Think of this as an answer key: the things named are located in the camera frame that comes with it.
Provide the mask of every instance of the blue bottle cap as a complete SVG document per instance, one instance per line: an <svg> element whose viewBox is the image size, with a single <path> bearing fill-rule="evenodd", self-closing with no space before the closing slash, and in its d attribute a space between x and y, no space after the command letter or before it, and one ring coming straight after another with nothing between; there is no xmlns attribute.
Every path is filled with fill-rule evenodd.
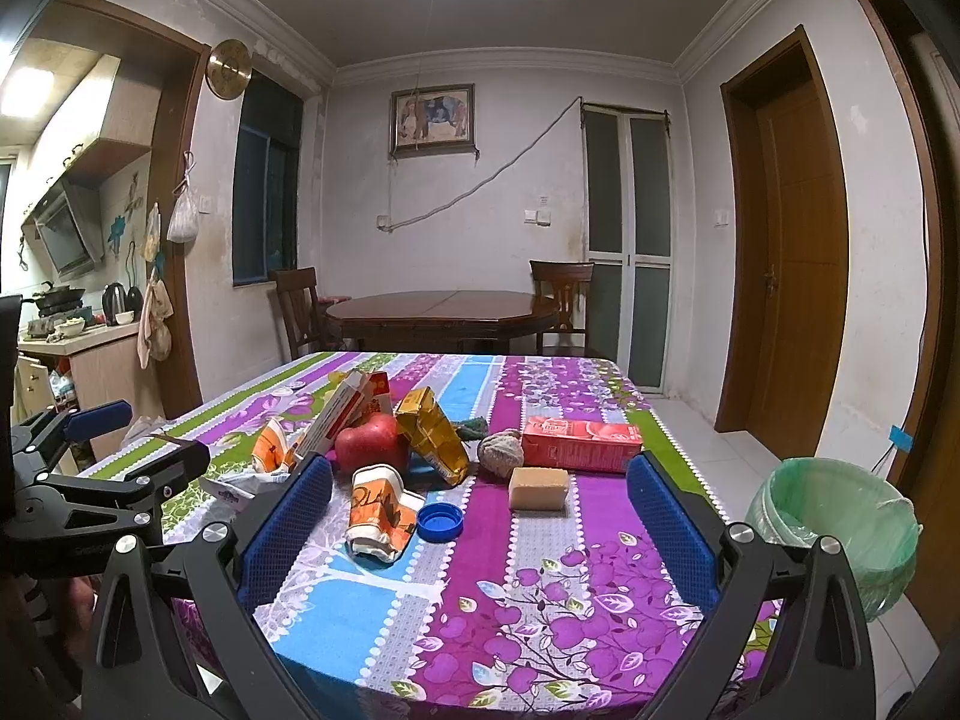
<svg viewBox="0 0 960 720"><path fill-rule="evenodd" d="M464 513L452 503L428 503L416 513L416 532L424 541L453 541L464 530Z"/></svg>

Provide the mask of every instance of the green trash can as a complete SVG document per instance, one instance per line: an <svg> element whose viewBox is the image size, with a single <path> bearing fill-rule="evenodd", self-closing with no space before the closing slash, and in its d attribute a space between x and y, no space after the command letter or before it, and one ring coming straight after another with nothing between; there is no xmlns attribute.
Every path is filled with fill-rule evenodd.
<svg viewBox="0 0 960 720"><path fill-rule="evenodd" d="M913 503L894 485L824 458L784 461L757 490L747 522L776 544L808 547L818 536L839 538L868 621L904 594L923 530Z"/></svg>

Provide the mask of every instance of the colorful striped tablecloth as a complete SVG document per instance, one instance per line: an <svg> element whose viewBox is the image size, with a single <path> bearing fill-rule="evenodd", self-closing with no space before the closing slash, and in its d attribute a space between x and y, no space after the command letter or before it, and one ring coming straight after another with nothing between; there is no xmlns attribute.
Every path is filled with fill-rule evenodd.
<svg viewBox="0 0 960 720"><path fill-rule="evenodd" d="M683 490L719 502L640 393L594 359L333 352L313 355L184 415L168 431L210 448L208 476L244 469L272 416L293 431L319 412L333 371L385 370L397 403L430 386L449 418L483 415L491 432L530 415L630 422ZM172 450L145 439L88 469L122 478ZM575 474L565 514L511 512L506 485L470 476L429 500L464 508L451 544L413 536L393 565L344 547L349 487L334 490L256 621L324 717L461 717L464 707L522 716L632 717L656 692L702 618L683 603L627 500L623 477ZM164 506L168 542L229 518L194 483ZM765 604L731 680L757 673L776 623ZM203 651L203 637L195 637Z"/></svg>

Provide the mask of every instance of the picture frame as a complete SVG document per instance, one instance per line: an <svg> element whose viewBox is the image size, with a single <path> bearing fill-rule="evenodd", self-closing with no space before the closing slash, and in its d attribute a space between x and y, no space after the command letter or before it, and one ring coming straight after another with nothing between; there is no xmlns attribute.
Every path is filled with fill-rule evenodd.
<svg viewBox="0 0 960 720"><path fill-rule="evenodd" d="M394 92L390 98L391 156L475 152L474 112L472 83Z"/></svg>

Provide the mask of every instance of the silver screw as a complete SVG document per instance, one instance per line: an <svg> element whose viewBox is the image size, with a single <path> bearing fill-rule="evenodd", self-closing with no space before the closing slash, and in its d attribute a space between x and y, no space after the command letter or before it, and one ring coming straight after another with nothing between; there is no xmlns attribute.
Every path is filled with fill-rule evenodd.
<svg viewBox="0 0 960 720"><path fill-rule="evenodd" d="M203 528L204 541L223 541L227 537L227 526L223 522L214 522Z"/></svg>
<svg viewBox="0 0 960 720"><path fill-rule="evenodd" d="M827 555L836 555L843 548L843 544L833 536L824 536L820 539L820 548L826 552Z"/></svg>
<svg viewBox="0 0 960 720"><path fill-rule="evenodd" d="M754 529L742 522L734 522L730 526L730 538L740 544L748 544L754 540Z"/></svg>
<svg viewBox="0 0 960 720"><path fill-rule="evenodd" d="M117 539L116 550L121 555L126 555L127 552L133 550L133 547L136 547L136 536L120 536Z"/></svg>

